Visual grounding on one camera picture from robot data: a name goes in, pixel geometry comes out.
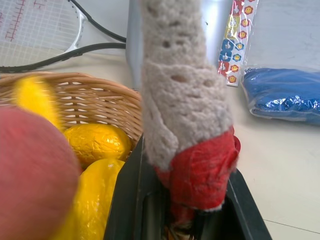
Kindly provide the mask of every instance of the fuzzy gray object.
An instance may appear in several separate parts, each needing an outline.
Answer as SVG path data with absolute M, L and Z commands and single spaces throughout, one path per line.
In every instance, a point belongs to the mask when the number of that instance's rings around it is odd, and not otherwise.
M 142 117 L 151 164 L 232 126 L 226 79 L 206 58 L 201 0 L 140 0 L 144 58 Z

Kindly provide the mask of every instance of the tennis racket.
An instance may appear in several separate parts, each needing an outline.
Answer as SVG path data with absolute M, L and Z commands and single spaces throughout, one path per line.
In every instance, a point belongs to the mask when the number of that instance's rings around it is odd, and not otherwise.
M 78 48 L 88 23 L 122 43 Z M 75 0 L 0 0 L 0 73 L 32 71 L 101 49 L 125 49 L 125 42 Z

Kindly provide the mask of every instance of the blue plastic bag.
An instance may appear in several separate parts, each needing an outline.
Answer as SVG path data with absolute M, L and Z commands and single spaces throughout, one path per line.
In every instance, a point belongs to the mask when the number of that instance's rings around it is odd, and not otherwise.
M 255 116 L 320 125 L 320 72 L 248 68 L 242 87 Z

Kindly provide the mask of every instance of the black tray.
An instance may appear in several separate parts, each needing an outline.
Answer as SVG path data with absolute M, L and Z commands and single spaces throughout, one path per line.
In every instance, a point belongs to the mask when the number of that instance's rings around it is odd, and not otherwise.
M 161 240 L 168 192 L 143 154 L 143 138 L 121 169 L 104 240 Z M 222 210 L 201 217 L 199 240 L 271 240 L 247 184 L 237 170 Z

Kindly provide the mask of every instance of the yellow object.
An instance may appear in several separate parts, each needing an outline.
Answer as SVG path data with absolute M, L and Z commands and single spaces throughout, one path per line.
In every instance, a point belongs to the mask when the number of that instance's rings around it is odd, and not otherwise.
M 84 169 L 99 159 L 124 161 L 131 150 L 127 134 L 112 125 L 79 124 L 67 129 L 64 135 Z
M 50 240 L 78 240 L 77 218 L 74 207 L 68 213 L 65 222 Z
M 14 86 L 13 94 L 17 106 L 44 117 L 60 131 L 62 130 L 54 93 L 41 77 L 20 79 Z
M 124 164 L 102 159 L 82 173 L 75 198 L 78 240 L 103 240 L 117 176 Z

